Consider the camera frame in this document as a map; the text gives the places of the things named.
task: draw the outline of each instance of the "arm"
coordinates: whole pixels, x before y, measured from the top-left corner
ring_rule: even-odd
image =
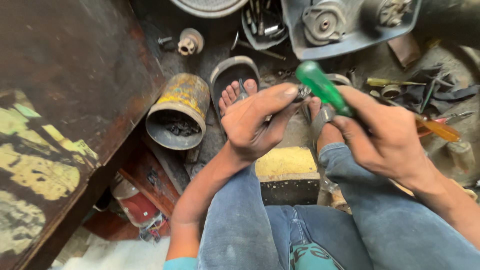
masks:
[[[215,193],[229,178],[248,166],[232,153],[230,142],[194,177],[178,200],[170,225],[170,246],[166,260],[197,257],[200,245],[200,220]]]
[[[340,86],[338,89],[372,133],[367,137],[351,118],[334,118],[334,125],[342,132],[355,161],[411,190],[480,249],[480,207],[425,156],[414,114],[402,107],[381,105],[351,87]]]
[[[194,177],[177,202],[171,219],[166,260],[196,258],[200,220],[218,190],[236,172],[266,154],[283,138],[288,120],[303,105],[292,103],[298,89],[281,84],[227,108],[222,125],[228,136],[220,152]],[[265,122],[268,115],[274,115]]]

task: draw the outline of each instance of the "wrist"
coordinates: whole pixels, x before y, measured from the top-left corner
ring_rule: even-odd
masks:
[[[215,156],[215,159],[218,159],[227,171],[232,172],[232,175],[252,164],[251,161],[242,159],[241,156],[236,153],[229,140]]]
[[[419,170],[418,173],[398,179],[404,187],[411,190],[413,193],[440,193],[443,185],[442,178],[445,178],[430,160],[427,160],[425,166]]]

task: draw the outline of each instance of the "denim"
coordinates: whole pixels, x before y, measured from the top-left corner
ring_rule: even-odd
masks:
[[[251,165],[214,196],[198,269],[288,270],[290,247],[312,242],[346,270],[480,269],[480,252],[469,241],[387,178],[355,163],[345,144],[326,145],[318,158],[353,215],[317,205],[264,207]]]

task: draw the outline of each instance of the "foot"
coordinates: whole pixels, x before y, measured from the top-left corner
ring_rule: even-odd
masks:
[[[312,101],[308,104],[308,108],[310,108],[310,113],[312,114],[312,121],[320,112],[321,105],[322,102],[318,97],[313,97]],[[327,144],[337,142],[345,143],[342,133],[337,127],[335,127],[331,123],[326,123],[323,126],[322,131],[320,132],[320,136],[317,139],[317,154],[320,152],[322,147],[326,146]]]
[[[245,91],[247,91],[248,96],[251,96],[257,93],[257,83],[253,79],[248,79],[243,83]],[[233,102],[240,95],[240,86],[238,81],[233,81],[231,85],[227,86],[225,90],[222,91],[222,97],[218,101],[218,106],[220,108],[220,115],[225,114],[225,110],[233,104]]]

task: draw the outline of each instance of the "teal shirt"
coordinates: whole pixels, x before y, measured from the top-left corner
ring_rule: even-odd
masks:
[[[330,254],[319,245],[310,243],[294,245],[290,253],[290,270],[343,270]],[[196,258],[176,258],[168,260],[163,270],[195,270]]]

